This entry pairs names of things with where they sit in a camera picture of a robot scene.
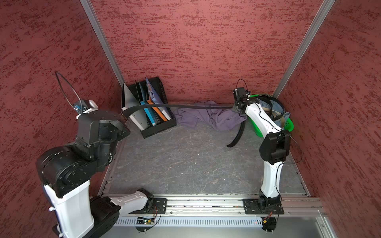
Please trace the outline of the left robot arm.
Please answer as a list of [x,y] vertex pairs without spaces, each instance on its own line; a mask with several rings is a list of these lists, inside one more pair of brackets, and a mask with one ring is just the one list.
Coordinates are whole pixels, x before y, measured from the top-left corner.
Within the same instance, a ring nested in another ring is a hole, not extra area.
[[99,238],[120,215],[154,212],[153,195],[145,189],[120,197],[90,197],[93,175],[111,164],[118,142],[130,134],[119,115],[90,111],[78,116],[73,143],[42,154],[36,168],[43,191],[57,218],[53,231],[60,238]]

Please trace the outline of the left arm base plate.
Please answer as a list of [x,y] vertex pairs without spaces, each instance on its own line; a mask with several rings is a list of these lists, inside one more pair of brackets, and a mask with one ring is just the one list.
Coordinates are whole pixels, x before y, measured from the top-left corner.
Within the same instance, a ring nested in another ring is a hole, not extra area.
[[166,198],[149,198],[146,205],[141,210],[132,212],[132,214],[155,214],[156,212],[166,213]]

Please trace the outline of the purple trousers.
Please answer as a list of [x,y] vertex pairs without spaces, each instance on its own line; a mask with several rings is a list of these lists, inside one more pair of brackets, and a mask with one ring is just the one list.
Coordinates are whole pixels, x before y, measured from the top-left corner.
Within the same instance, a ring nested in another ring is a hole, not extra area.
[[232,109],[189,109],[178,108],[173,112],[177,122],[195,128],[204,122],[217,131],[228,131],[245,122],[247,117],[233,112]]

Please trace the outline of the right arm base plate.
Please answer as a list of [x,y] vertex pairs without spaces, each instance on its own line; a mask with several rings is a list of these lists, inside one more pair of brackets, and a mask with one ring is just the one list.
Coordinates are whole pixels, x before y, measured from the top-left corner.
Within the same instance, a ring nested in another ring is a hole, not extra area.
[[246,215],[283,215],[284,209],[280,201],[280,197],[258,199],[243,199],[243,206]]

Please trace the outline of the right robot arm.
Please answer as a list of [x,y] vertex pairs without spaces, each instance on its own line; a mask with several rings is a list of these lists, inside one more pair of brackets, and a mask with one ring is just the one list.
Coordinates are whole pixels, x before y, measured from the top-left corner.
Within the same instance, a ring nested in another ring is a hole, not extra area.
[[271,212],[281,206],[280,174],[290,150],[291,133],[281,127],[285,111],[282,103],[269,95],[252,97],[243,87],[234,89],[233,95],[232,111],[252,120],[264,139],[259,148],[265,167],[258,207],[263,213]]

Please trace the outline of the black leather belt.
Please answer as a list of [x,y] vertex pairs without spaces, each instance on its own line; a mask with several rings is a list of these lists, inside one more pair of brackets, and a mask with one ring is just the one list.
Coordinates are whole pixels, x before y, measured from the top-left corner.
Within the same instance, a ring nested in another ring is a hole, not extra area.
[[[132,113],[138,111],[138,110],[141,110],[141,109],[144,109],[144,108],[152,108],[152,107],[168,107],[168,108],[189,108],[189,109],[232,109],[232,107],[229,107],[229,106],[218,106],[214,103],[210,104],[210,102],[206,102],[206,103],[201,103],[201,104],[197,104],[197,105],[179,105],[179,104],[154,104],[154,105],[142,105],[142,106],[134,106],[134,107],[131,107],[129,109],[127,109],[125,111],[125,114],[127,116],[130,116]],[[228,144],[227,146],[229,148],[235,146],[238,141],[240,140],[242,134],[243,134],[243,130],[245,129],[245,125],[246,125],[246,121],[245,122],[242,122],[240,125],[240,129],[239,129],[239,132],[238,134],[236,135],[235,139],[230,143]]]

